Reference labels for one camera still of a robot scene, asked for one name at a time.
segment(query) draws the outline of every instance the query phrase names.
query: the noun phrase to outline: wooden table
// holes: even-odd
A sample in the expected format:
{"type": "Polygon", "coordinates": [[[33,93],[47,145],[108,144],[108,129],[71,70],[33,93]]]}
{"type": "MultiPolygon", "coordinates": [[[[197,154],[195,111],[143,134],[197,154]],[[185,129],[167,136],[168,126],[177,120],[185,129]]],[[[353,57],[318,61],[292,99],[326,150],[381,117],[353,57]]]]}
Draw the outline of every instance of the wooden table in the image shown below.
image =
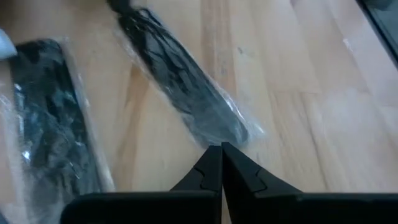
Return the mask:
{"type": "MultiPolygon", "coordinates": [[[[243,151],[309,192],[398,191],[398,72],[354,0],[143,0],[266,136],[243,151]]],[[[68,36],[119,191],[203,154],[115,35],[105,1],[8,0],[14,42],[68,36]]]]}

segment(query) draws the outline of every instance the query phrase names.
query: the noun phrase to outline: black object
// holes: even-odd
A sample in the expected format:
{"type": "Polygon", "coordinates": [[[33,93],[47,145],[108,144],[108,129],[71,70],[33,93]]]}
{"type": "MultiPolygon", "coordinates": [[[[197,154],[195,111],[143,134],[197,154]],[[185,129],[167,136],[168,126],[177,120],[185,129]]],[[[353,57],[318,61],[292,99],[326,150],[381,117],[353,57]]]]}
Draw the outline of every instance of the black object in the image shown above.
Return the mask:
{"type": "Polygon", "coordinates": [[[222,142],[243,147],[249,133],[230,102],[162,22],[148,9],[131,8],[128,0],[108,3],[119,14],[120,27],[195,139],[204,148],[222,142]]]}
{"type": "Polygon", "coordinates": [[[61,224],[221,223],[221,180],[232,223],[398,219],[397,194],[303,193],[224,143],[210,147],[170,192],[86,195],[65,208],[61,224]]]}
{"type": "Polygon", "coordinates": [[[10,59],[28,211],[53,224],[75,197],[101,192],[96,160],[61,46],[18,45],[10,59]]]}
{"type": "Polygon", "coordinates": [[[357,2],[398,67],[398,1],[357,0],[357,2]]]}

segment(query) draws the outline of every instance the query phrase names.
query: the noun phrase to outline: white object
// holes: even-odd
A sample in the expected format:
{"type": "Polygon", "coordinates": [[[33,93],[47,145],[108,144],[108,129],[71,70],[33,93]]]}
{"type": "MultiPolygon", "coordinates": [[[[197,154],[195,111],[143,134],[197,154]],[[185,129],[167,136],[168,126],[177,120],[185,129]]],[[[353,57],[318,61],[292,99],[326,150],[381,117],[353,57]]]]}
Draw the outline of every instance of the white object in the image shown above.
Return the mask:
{"type": "Polygon", "coordinates": [[[7,34],[0,29],[0,60],[17,55],[17,50],[7,34]]]}

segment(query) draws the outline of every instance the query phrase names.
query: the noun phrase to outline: clear plastic wrap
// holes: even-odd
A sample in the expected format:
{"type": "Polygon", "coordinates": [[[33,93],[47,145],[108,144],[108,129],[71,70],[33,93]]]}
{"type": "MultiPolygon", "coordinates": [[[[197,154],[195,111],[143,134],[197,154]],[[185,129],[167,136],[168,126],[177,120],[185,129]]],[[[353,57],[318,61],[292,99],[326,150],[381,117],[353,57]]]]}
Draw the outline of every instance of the clear plastic wrap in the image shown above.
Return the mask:
{"type": "Polygon", "coordinates": [[[242,114],[153,12],[130,7],[125,0],[108,3],[128,39],[123,38],[123,45],[182,115],[196,142],[205,149],[222,142],[242,148],[263,136],[258,123],[242,114]]]}
{"type": "Polygon", "coordinates": [[[10,223],[54,224],[77,196],[114,191],[113,180],[67,39],[28,42],[17,52],[0,62],[2,155],[15,191],[0,209],[10,223]]]}
{"type": "Polygon", "coordinates": [[[0,60],[12,57],[17,53],[14,44],[12,44],[6,33],[0,29],[0,60]]]}

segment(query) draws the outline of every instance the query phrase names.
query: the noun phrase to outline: plastic bag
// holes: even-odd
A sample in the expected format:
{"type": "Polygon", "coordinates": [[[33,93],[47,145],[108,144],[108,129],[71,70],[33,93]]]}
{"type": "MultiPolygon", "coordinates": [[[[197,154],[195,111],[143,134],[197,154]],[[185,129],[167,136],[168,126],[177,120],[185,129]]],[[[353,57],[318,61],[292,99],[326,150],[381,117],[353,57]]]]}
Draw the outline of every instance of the plastic bag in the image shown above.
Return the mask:
{"type": "Polygon", "coordinates": [[[113,180],[67,41],[37,40],[16,48],[18,56],[0,73],[9,167],[18,186],[11,206],[28,223],[58,223],[66,204],[79,195],[114,191],[113,180]]]}
{"type": "Polygon", "coordinates": [[[129,39],[127,50],[181,113],[183,122],[203,148],[230,142],[238,148],[264,134],[243,116],[231,97],[198,66],[184,46],[153,12],[131,8],[129,1],[108,0],[129,39]]]}
{"type": "Polygon", "coordinates": [[[14,44],[12,44],[6,33],[0,29],[0,60],[12,57],[17,53],[14,44]]]}

